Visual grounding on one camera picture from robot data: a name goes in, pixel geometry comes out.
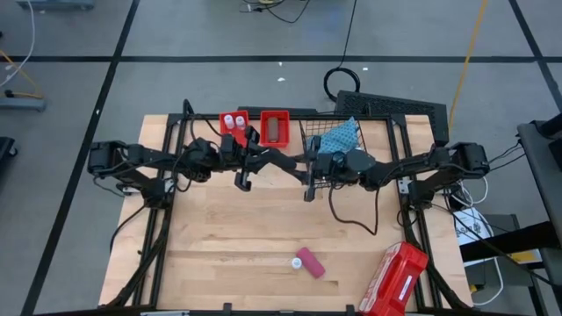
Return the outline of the red first aid kit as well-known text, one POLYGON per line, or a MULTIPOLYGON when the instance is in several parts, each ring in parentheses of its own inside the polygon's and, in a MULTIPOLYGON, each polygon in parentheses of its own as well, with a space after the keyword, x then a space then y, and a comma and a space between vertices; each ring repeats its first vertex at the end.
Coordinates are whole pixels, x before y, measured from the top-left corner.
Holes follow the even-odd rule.
POLYGON ((359 313, 405 316, 407 301, 428 262, 429 257, 408 242, 389 247, 359 304, 359 313))

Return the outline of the red plastic bin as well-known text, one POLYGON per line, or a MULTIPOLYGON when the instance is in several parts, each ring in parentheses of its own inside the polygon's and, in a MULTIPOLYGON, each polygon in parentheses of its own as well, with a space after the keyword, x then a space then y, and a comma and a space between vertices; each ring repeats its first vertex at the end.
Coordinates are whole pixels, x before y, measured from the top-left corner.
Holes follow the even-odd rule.
POLYGON ((260 143, 265 147, 287 147, 290 142, 290 121, 290 113, 287 110, 262 111, 260 143), (279 140, 276 143, 268 142, 267 120, 270 117, 278 118, 279 140))
POLYGON ((246 120, 246 127, 247 127, 249 125, 249 113, 247 111, 231 111, 231 112, 221 112, 219 114, 220 133, 232 135, 239 144, 245 147, 247 145, 247 140, 245 138, 245 129, 244 130, 238 129, 236 127, 236 124, 234 129, 232 130, 226 129, 223 118, 227 114, 230 114, 234 118, 234 122, 237 116, 243 116, 246 120))

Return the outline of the pink bandage roll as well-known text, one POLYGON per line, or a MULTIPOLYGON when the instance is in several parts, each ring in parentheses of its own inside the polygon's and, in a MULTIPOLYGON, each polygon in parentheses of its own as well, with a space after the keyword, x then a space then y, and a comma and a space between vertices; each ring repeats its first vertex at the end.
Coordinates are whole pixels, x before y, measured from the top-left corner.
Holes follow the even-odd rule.
POLYGON ((323 277, 326 273, 324 266, 320 263, 314 253, 308 248, 301 248, 296 256, 301 260, 302 266, 314 277, 323 277))

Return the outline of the grey metal floor base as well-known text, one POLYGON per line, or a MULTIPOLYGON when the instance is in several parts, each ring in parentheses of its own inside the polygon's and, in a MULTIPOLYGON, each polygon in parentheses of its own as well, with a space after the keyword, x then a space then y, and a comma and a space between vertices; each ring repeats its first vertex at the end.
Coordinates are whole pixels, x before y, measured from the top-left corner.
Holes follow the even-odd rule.
POLYGON ((43 99, 0 97, 0 110, 21 110, 43 112, 47 103, 43 99))
POLYGON ((24 9, 75 11, 92 10, 95 7, 94 0, 14 0, 24 9))

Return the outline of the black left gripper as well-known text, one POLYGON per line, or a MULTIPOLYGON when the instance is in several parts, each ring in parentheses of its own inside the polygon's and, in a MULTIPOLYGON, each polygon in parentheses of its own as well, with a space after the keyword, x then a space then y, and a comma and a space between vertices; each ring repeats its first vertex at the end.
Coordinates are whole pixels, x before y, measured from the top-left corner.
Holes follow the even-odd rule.
POLYGON ((234 185, 242 191, 250 191, 252 182, 249 174, 257 174, 268 162, 247 161, 247 158, 270 158, 270 149, 259 145, 260 134, 253 126, 245 128, 247 145, 239 144, 232 134, 223 134, 220 138, 219 171, 236 171, 234 185))

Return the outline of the black side desk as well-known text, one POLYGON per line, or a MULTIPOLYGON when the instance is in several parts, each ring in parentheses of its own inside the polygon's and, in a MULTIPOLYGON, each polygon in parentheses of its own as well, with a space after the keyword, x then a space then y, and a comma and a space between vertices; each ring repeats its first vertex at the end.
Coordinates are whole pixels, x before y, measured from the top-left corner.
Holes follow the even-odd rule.
POLYGON ((562 113, 517 126, 550 225, 562 248, 562 113))

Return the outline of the black metal table frame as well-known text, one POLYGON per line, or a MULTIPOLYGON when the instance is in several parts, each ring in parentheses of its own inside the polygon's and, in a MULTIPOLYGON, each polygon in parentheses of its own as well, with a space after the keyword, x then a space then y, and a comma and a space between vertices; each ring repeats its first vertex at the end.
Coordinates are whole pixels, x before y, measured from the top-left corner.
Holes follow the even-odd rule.
MULTIPOLYGON (((359 226, 337 222, 328 208, 327 190, 303 201, 304 187, 275 166, 251 175, 250 192, 234 186, 234 172, 215 173, 206 183, 179 192, 170 213, 163 249, 158 309, 218 310, 231 303, 239 310, 338 311, 358 309, 360 300, 392 244, 403 240, 396 221, 396 184, 379 193, 377 236, 359 226), (292 269, 295 253, 309 248, 326 274, 315 279, 292 269)), ((345 187, 333 203, 343 219, 372 227, 374 192, 345 187)), ((117 236, 99 302, 109 303, 125 286, 140 261, 147 210, 117 236)), ((472 305, 452 217, 441 209, 425 211, 435 265, 457 295, 472 305)))

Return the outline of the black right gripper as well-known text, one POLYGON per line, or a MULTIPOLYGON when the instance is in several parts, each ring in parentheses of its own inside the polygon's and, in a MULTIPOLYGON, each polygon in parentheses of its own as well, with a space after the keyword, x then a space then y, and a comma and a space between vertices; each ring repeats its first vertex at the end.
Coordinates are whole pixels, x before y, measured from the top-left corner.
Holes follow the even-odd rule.
MULTIPOLYGON (((345 183, 344 163, 345 153, 336 151, 334 153, 319 154, 321 149, 321 136, 314 135, 307 141, 306 151, 308 154, 318 154, 315 161, 315 179, 327 183, 345 183)), ((312 174, 307 176, 304 201, 312 202, 315 199, 315 180, 312 174)))

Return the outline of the white cardboard box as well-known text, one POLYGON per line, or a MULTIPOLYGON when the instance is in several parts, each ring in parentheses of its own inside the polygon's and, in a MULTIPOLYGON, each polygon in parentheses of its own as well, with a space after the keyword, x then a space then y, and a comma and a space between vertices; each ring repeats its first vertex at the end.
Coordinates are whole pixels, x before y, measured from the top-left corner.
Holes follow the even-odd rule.
POLYGON ((476 208, 456 211, 452 215, 460 246, 494 236, 492 226, 476 208))

